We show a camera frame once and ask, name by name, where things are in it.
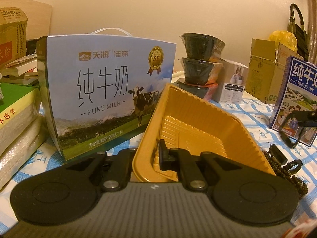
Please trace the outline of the golden plastic tray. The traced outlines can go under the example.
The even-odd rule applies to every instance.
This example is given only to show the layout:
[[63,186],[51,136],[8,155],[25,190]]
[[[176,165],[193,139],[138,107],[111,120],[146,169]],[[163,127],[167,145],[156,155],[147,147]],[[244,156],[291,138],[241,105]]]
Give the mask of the golden plastic tray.
[[177,174],[159,168],[158,144],[192,155],[213,152],[249,167],[274,171],[243,123],[231,113],[175,85],[163,89],[135,153],[132,169],[140,182],[173,182]]

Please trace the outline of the dark blue milk carton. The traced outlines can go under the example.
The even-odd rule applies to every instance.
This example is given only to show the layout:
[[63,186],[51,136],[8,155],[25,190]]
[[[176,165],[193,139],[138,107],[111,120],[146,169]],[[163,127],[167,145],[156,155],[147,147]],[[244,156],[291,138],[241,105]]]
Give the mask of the dark blue milk carton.
[[269,127],[279,132],[290,148],[298,143],[312,146],[316,138],[316,127],[300,127],[293,111],[316,111],[316,66],[294,56],[286,59],[281,88]]

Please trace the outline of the blue checked tablecloth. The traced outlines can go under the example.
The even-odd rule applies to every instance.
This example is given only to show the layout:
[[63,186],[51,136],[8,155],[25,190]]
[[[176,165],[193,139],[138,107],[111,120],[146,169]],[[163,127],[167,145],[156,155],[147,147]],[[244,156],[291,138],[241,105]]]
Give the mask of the blue checked tablecloth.
[[[264,150],[268,150],[271,144],[275,144],[289,161],[300,159],[303,167],[296,174],[308,187],[308,193],[299,202],[292,223],[299,225],[307,219],[316,218],[316,144],[307,147],[298,144],[296,148],[289,149],[279,138],[276,131],[268,127],[269,118],[273,107],[266,105],[251,95],[245,93],[239,104],[214,103],[242,121],[254,140]],[[16,222],[17,219],[10,206],[10,193],[22,180],[56,168],[63,164],[63,159],[55,148],[53,141],[47,139],[12,177],[1,190],[1,233],[4,234]]]

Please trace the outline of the lower clear rice bag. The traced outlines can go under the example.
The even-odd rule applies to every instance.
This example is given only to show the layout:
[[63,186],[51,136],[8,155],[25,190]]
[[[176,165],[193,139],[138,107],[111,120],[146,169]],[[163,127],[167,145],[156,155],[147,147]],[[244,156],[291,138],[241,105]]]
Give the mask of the lower clear rice bag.
[[38,116],[1,154],[1,189],[47,139],[43,116]]

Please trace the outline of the open brown cardboard box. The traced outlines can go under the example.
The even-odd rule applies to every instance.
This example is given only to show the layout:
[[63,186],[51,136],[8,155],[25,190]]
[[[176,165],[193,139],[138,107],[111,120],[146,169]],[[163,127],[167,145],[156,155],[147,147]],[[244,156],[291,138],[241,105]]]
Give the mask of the open brown cardboard box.
[[273,41],[253,39],[245,91],[263,103],[274,104],[290,56],[303,58],[281,43],[275,46]]

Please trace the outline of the yellow plastic bag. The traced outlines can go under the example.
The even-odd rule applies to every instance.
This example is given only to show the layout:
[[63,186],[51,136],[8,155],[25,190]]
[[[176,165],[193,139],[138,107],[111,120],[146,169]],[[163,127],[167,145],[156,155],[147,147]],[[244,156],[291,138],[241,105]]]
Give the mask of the yellow plastic bag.
[[271,35],[269,35],[269,41],[273,41],[275,43],[276,49],[278,49],[279,44],[282,44],[296,53],[298,51],[296,36],[289,31],[274,31]]

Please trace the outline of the small white product box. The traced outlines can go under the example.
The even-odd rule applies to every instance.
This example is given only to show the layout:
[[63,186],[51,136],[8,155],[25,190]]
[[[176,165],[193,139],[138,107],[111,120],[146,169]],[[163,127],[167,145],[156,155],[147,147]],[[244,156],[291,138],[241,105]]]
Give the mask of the small white product box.
[[239,62],[219,59],[222,69],[219,72],[217,84],[212,99],[218,103],[240,104],[246,85],[249,67]]

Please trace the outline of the green top rice bag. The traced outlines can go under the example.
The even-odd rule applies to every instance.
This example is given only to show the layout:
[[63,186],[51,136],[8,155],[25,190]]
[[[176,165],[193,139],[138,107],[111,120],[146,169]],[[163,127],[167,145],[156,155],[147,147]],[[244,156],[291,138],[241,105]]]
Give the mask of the green top rice bag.
[[34,86],[1,83],[1,153],[36,119],[40,102]]

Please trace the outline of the bottom red noodle bowl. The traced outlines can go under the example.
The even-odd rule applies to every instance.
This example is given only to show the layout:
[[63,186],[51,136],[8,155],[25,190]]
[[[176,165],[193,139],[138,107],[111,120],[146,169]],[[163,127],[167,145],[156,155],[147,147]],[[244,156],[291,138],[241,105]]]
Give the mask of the bottom red noodle bowl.
[[218,88],[217,82],[208,85],[196,85],[186,82],[185,78],[179,78],[174,82],[174,85],[206,101],[212,99],[213,94]]

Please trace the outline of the light blue pure milk carton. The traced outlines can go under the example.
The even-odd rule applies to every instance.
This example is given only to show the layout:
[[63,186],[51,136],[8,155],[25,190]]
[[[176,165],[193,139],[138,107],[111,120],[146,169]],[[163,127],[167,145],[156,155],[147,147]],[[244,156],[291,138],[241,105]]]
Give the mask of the light blue pure milk carton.
[[36,43],[49,133],[66,161],[148,124],[171,82],[176,44],[114,27]]

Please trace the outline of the middle orange noodle bowl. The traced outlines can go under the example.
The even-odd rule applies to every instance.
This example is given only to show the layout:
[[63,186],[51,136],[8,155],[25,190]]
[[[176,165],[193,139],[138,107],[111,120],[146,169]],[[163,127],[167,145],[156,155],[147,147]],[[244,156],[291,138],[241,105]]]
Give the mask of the middle orange noodle bowl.
[[222,63],[181,58],[185,81],[195,85],[209,85],[217,81],[223,68]]

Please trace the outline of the top black noodle bowl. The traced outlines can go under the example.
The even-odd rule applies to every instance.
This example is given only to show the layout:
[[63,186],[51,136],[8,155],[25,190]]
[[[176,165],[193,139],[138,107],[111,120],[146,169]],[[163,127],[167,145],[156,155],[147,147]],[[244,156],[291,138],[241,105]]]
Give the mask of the top black noodle bowl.
[[222,40],[200,33],[184,33],[180,36],[190,59],[214,62],[221,58],[225,48]]

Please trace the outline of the stacked paper books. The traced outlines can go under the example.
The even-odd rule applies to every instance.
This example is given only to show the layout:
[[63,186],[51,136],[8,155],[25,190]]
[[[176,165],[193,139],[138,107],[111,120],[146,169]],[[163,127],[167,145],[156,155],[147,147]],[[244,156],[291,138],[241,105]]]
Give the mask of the stacked paper books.
[[36,54],[13,61],[1,69],[1,82],[32,85],[38,82]]

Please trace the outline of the brown printed cardboard box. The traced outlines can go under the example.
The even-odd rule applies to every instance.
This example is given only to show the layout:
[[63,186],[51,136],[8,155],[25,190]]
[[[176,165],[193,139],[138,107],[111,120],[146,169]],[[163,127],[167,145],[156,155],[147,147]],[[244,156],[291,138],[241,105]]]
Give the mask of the brown printed cardboard box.
[[20,8],[1,8],[1,68],[26,55],[28,18]]

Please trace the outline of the wooden board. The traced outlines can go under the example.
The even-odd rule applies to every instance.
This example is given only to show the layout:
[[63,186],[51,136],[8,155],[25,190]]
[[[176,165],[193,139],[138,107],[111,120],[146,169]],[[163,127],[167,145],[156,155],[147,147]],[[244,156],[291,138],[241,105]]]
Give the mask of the wooden board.
[[21,8],[27,15],[26,39],[48,36],[51,26],[52,6],[33,0],[1,0],[1,8]]

